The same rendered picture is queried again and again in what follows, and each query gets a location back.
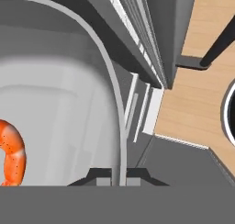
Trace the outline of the clear grey meat container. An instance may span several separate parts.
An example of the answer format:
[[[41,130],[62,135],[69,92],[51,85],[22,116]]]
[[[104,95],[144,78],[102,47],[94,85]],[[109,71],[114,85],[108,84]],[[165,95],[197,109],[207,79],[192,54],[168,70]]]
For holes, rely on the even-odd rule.
[[[0,0],[0,119],[20,133],[22,186],[69,185],[110,168],[124,185],[127,143],[118,78],[92,27],[51,0]]]

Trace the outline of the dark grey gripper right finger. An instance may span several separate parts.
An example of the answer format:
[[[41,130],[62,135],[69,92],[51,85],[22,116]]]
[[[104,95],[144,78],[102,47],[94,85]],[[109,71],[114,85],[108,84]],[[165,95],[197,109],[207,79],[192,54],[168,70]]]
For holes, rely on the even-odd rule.
[[[155,186],[168,186],[165,182],[152,177],[147,168],[128,168],[127,186],[141,186],[142,181]]]

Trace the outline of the white freezer rack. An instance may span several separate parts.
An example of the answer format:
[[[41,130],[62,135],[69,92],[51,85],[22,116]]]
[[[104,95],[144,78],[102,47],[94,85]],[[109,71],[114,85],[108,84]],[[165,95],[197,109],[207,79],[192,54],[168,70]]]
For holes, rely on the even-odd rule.
[[[153,135],[160,111],[164,88],[154,88],[142,82],[136,73],[131,74],[131,84],[125,109],[127,137],[136,143],[141,133]]]

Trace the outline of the round black white object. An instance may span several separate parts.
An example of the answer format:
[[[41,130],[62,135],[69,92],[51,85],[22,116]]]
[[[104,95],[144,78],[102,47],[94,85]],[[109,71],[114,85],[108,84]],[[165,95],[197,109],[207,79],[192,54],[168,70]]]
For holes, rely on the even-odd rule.
[[[234,95],[235,95],[235,79],[233,79],[231,83],[229,84],[225,92],[225,95],[223,96],[221,106],[220,106],[220,122],[221,122],[222,130],[226,138],[235,148],[235,137],[232,134],[232,130],[230,128],[230,123],[229,123],[231,100]]]

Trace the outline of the orange shrimp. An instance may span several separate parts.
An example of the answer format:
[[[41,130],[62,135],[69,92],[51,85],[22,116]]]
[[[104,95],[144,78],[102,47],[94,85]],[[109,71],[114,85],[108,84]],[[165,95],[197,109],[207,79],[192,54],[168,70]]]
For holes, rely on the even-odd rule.
[[[25,143],[18,130],[0,119],[0,149],[5,152],[4,181],[1,186],[19,186],[26,171]]]

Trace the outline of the black slanted leg with foot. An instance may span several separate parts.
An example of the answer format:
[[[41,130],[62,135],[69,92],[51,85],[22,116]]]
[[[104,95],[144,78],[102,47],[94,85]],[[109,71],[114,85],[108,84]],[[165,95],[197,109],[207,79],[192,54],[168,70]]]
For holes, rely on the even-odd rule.
[[[232,43],[235,41],[235,15],[228,25],[219,34],[213,45],[207,51],[204,57],[194,57],[179,55],[176,59],[175,66],[190,70],[205,71],[212,62]]]

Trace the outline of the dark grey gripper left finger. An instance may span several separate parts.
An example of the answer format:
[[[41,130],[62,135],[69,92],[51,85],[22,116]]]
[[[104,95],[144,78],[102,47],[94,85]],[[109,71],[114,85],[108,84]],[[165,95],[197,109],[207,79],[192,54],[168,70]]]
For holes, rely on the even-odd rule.
[[[111,186],[110,168],[91,168],[86,177],[72,182],[70,186]]]

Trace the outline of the grey fridge freezer body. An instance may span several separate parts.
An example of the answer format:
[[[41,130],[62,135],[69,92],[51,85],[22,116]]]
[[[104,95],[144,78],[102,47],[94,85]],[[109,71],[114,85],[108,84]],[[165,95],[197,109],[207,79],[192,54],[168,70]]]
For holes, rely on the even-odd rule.
[[[220,122],[220,106],[235,79],[235,66],[213,64],[198,72],[177,72],[173,89],[163,94],[154,134],[128,139],[128,168],[147,168],[170,186],[234,185],[235,148]],[[235,129],[231,100],[230,128]]]

